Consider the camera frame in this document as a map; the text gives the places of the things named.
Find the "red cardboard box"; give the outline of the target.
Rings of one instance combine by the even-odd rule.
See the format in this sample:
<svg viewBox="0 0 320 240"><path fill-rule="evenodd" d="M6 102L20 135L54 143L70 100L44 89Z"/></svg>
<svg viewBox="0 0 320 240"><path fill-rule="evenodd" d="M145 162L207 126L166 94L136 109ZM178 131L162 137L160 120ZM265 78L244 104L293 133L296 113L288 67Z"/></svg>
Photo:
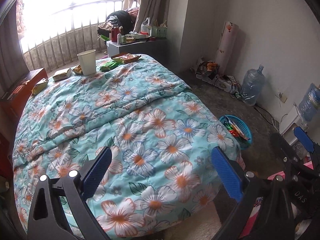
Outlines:
<svg viewBox="0 0 320 240"><path fill-rule="evenodd" d="M23 75L17 83L13 84L1 97L1 107L11 119L19 119L25 104L31 96L33 87L48 75L44 68L32 70Z"/></svg>

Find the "black clothes pile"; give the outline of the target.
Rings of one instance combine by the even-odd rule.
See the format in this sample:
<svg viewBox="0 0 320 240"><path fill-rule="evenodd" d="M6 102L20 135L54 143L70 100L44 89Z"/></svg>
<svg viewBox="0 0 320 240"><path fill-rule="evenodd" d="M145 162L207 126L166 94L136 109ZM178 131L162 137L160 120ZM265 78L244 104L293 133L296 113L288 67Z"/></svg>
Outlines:
<svg viewBox="0 0 320 240"><path fill-rule="evenodd" d="M109 14L106 21L98 26L98 35L109 37L113 25L121 27L121 34L126 35L133 31L138 15L138 8L119 10Z"/></svg>

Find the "red thermos bottle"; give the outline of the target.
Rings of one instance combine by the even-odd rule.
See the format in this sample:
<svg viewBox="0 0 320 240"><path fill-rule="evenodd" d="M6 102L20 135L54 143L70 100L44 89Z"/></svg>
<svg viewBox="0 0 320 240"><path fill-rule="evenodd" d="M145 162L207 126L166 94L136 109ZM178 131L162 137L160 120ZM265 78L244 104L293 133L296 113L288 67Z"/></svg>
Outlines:
<svg viewBox="0 0 320 240"><path fill-rule="evenodd" d="M117 42L117 36L119 34L119 25L114 24L111 27L111 41Z"/></svg>

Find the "orange item pile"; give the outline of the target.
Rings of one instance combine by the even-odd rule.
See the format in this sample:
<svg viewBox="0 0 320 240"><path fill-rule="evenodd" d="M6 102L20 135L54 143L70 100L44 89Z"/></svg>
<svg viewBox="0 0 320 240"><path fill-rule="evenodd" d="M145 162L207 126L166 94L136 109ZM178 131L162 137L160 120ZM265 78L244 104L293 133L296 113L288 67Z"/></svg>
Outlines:
<svg viewBox="0 0 320 240"><path fill-rule="evenodd" d="M219 73L219 68L220 66L215 62L204 61L199 64L197 74L213 79Z"/></svg>

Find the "floral teal quilt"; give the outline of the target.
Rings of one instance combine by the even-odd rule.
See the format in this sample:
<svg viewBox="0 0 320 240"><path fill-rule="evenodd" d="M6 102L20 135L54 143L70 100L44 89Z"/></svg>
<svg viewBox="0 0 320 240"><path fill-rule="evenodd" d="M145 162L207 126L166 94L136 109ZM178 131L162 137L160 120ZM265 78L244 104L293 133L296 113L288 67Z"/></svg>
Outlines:
<svg viewBox="0 0 320 240"><path fill-rule="evenodd" d="M23 228L40 176L66 176L104 147L112 161L88 205L112 239L139 237L206 210L221 181L210 153L243 160L239 143L178 76L148 55L31 96L12 154Z"/></svg>

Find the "dark grey cabinet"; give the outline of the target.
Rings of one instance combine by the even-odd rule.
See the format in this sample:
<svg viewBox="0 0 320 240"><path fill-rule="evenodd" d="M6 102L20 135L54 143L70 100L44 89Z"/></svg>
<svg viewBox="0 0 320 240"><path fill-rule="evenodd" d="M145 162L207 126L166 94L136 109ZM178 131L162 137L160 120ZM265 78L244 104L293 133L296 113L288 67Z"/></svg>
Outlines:
<svg viewBox="0 0 320 240"><path fill-rule="evenodd" d="M166 39L156 39L154 41L139 41L130 44L119 45L116 42L107 41L107 52L109 57L121 53L146 54L156 59L161 64L168 61L168 43Z"/></svg>

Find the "wall power socket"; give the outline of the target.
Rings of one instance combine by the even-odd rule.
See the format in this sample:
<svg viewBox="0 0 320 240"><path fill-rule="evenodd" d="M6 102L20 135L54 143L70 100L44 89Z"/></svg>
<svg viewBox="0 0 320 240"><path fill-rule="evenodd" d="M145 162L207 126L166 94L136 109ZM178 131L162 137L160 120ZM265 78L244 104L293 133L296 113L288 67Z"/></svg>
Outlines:
<svg viewBox="0 0 320 240"><path fill-rule="evenodd" d="M280 102L285 103L287 101L287 96L282 92L277 92L276 97L279 99Z"/></svg>

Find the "blue jug on dispenser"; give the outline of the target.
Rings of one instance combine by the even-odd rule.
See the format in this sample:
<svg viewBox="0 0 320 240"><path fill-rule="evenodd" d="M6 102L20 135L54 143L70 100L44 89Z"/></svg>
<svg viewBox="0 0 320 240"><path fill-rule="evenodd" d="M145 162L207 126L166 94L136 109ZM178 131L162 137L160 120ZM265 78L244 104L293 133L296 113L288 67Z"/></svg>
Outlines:
<svg viewBox="0 0 320 240"><path fill-rule="evenodd" d="M300 116L305 122L310 122L319 110L319 88L311 83L303 100L298 105Z"/></svg>

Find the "green plastic basket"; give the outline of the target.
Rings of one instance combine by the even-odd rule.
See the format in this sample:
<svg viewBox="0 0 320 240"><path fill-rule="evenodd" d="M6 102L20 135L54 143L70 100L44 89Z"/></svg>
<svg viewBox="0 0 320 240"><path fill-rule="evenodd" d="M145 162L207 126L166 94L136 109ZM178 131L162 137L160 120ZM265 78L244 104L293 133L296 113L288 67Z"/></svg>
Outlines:
<svg viewBox="0 0 320 240"><path fill-rule="evenodd" d="M166 38L167 37L167 27L152 27L151 37L155 38Z"/></svg>

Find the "pink rolled wallpaper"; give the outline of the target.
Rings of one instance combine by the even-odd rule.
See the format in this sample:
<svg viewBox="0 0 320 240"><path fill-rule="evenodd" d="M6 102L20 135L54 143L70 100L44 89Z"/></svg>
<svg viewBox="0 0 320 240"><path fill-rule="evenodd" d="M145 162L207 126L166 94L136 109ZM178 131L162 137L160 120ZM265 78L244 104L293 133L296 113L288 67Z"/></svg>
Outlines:
<svg viewBox="0 0 320 240"><path fill-rule="evenodd" d="M225 74L228 61L233 51L234 43L238 35L239 26L226 21L223 26L219 46L216 51L215 63L219 66L219 73Z"/></svg>

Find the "colourful snack wrapper in basket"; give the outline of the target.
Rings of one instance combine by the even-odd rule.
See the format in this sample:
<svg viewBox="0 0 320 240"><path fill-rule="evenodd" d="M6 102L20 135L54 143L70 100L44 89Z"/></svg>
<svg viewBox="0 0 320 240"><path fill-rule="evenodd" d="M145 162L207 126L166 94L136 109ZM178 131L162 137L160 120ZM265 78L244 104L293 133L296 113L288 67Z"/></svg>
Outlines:
<svg viewBox="0 0 320 240"><path fill-rule="evenodd" d="M239 126L230 119L225 118L222 122L224 126L228 129L231 135L239 140L248 141L249 137L247 137L244 132L239 128Z"/></svg>

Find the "empty blue water jug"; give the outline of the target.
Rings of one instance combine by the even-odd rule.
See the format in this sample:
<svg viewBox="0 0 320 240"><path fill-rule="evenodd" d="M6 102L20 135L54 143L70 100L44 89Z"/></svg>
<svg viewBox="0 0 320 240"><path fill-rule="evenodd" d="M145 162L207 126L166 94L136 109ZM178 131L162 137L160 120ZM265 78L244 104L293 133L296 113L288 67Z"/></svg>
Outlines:
<svg viewBox="0 0 320 240"><path fill-rule="evenodd" d="M260 65L258 69L249 69L243 79L241 85L242 101L254 106L264 87L265 76L263 75L264 66Z"/></svg>

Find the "white water dispenser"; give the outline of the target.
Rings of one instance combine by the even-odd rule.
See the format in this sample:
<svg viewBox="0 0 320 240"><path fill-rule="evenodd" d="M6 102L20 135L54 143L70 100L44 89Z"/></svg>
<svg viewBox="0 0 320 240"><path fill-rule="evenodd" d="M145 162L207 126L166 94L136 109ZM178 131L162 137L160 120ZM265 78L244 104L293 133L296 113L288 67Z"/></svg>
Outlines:
<svg viewBox="0 0 320 240"><path fill-rule="evenodd" d="M303 122L296 105L294 105L289 113L282 118L279 125L280 135L290 146L297 141L297 138L294 135L294 129L298 126L301 127L304 132L308 130L307 123Z"/></svg>

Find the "green snack wrapper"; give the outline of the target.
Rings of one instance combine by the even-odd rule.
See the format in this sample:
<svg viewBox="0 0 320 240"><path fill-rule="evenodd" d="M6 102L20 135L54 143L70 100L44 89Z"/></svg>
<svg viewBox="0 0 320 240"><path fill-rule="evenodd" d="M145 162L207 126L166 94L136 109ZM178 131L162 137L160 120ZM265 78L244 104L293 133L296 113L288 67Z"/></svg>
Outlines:
<svg viewBox="0 0 320 240"><path fill-rule="evenodd" d="M108 62L103 63L100 66L100 71L101 72L109 72L109 71L117 68L120 65L121 65L121 63L119 63L117 61L108 61Z"/></svg>

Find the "blue plastic trash basket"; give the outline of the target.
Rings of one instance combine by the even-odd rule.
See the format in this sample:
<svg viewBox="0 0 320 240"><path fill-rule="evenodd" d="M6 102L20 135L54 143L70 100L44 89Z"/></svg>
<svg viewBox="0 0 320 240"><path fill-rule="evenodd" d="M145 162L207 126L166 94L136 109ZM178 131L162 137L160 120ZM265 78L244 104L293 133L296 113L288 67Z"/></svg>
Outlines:
<svg viewBox="0 0 320 240"><path fill-rule="evenodd" d="M244 134L249 137L249 140L248 141L244 141L244 140L239 140L238 138L235 138L236 141L239 143L240 145L240 149L241 150L246 150L248 149L251 144L252 144L252 141L253 141L253 137L252 137L252 133L251 133L251 130L249 129L249 127L247 126L247 124L242 121L239 117L237 116L234 116L234 115L223 115L219 118L219 121L221 122L221 124L223 124L223 120L227 118L227 119L230 119L232 120L233 122L235 122L239 128L244 132Z"/></svg>

